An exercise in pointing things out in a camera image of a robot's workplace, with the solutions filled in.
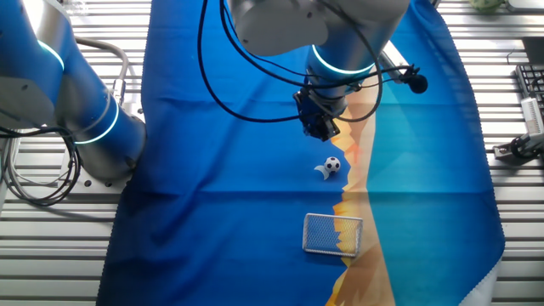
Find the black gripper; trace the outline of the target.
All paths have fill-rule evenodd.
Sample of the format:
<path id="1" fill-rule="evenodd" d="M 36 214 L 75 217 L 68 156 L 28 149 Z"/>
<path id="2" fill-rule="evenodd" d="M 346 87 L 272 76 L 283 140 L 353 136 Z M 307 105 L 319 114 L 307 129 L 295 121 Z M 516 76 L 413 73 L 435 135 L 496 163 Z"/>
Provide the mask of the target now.
<path id="1" fill-rule="evenodd" d="M 340 129 L 333 120 L 331 107 L 321 101 L 313 92 L 301 89 L 293 95 L 293 98 L 297 102 L 301 122 L 306 127 L 305 133 L 309 137 L 325 142 L 340 134 Z M 326 132 L 322 132 L 318 128 L 326 129 Z"/>

